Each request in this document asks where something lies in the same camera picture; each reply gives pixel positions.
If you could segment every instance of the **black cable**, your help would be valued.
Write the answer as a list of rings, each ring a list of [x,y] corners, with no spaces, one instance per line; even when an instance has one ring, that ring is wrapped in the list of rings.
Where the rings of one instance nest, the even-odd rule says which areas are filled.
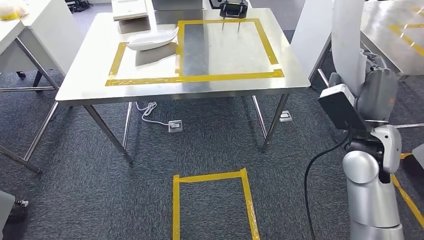
[[[309,228],[310,228],[310,234],[312,235],[312,240],[315,240],[315,233],[314,228],[312,227],[312,219],[311,219],[311,211],[309,209],[309,202],[308,202],[308,173],[311,169],[312,164],[322,155],[325,155],[337,148],[339,148],[341,145],[343,145],[350,137],[351,137],[352,129],[349,127],[349,130],[347,131],[346,136],[341,140],[339,143],[337,143],[332,148],[329,148],[323,152],[318,153],[316,156],[312,158],[312,160],[309,162],[306,168],[305,176],[304,176],[304,191],[305,191],[305,205],[306,205],[306,214],[307,214],[307,221],[309,222]]]

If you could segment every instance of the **gray carpet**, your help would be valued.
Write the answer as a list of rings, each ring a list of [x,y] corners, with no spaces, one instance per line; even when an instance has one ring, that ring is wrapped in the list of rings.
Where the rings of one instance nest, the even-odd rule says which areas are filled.
[[[58,82],[62,77],[50,72]],[[30,85],[3,74],[5,86]],[[424,83],[405,82],[393,123],[424,122],[420,111]],[[54,102],[54,92],[0,94],[0,144],[24,155]],[[304,206],[303,175],[315,154],[334,144],[334,127],[317,103],[318,91],[290,96],[293,122],[279,123],[267,153],[250,97],[159,101],[149,116],[183,120],[184,131],[146,123],[133,110],[128,164],[82,107],[60,106],[32,162],[34,175],[0,155],[0,190],[30,200],[28,218],[4,229],[6,240],[171,239],[173,175],[238,171],[246,167],[259,234],[263,240],[310,239]],[[259,96],[269,126],[280,96]],[[127,106],[95,106],[122,139]],[[424,129],[403,130],[403,150],[424,142]],[[310,206],[317,239],[348,239],[346,180],[338,149],[312,167]],[[419,209],[420,187],[408,173],[397,173]],[[181,239],[250,239],[241,186],[235,180],[181,185]],[[424,239],[424,231],[401,196],[397,196],[406,240]]]

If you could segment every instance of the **stainless steel table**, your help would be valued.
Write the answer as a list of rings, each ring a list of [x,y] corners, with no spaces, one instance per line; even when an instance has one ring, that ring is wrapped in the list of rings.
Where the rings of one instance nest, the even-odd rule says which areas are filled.
[[[41,64],[35,59],[33,54],[27,49],[27,47],[19,39],[19,34],[24,29],[24,24],[20,20],[10,20],[4,21],[0,20],[0,55],[6,50],[6,48],[12,43],[15,42],[18,47],[23,51],[23,53],[29,58],[29,60],[35,65],[38,71],[47,79],[51,86],[40,86],[40,87],[13,87],[13,88],[0,88],[0,93],[8,92],[26,92],[26,91],[49,91],[49,90],[58,90],[58,84],[49,76],[46,70],[41,66]],[[17,161],[18,163],[24,165],[31,171],[35,173],[41,173],[41,170],[32,165],[29,161],[33,155],[38,143],[40,142],[41,137],[43,136],[44,131],[49,124],[50,119],[56,111],[58,103],[55,102],[51,107],[47,117],[41,125],[41,128],[38,130],[34,140],[32,141],[28,151],[24,157],[20,157],[14,152],[8,150],[4,146],[0,145],[0,154],[8,156],[12,160]]]
[[[361,40],[406,76],[424,75],[424,0],[365,2]]]
[[[137,52],[126,47],[136,34],[179,27],[166,46]],[[98,14],[56,100],[81,105],[119,152],[126,151],[132,102],[252,96],[270,144],[289,94],[310,86],[273,13],[249,9],[245,19],[225,19],[219,10],[151,11],[149,18],[114,22]],[[255,95],[282,94],[266,130]],[[129,102],[122,144],[92,105]]]

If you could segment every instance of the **white bag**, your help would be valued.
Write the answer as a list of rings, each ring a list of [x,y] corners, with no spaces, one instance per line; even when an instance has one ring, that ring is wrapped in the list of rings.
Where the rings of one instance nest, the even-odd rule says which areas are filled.
[[[28,14],[27,5],[21,0],[0,0],[0,19],[13,20]]]

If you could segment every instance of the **power outlet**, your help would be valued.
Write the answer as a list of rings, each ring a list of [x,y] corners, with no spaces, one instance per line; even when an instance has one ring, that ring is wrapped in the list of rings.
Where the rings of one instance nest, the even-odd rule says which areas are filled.
[[[169,133],[178,133],[183,131],[183,121],[175,120],[168,122],[168,132]]]
[[[282,122],[291,122],[293,121],[292,115],[289,111],[285,110],[282,111],[281,115],[279,116],[279,121]]]

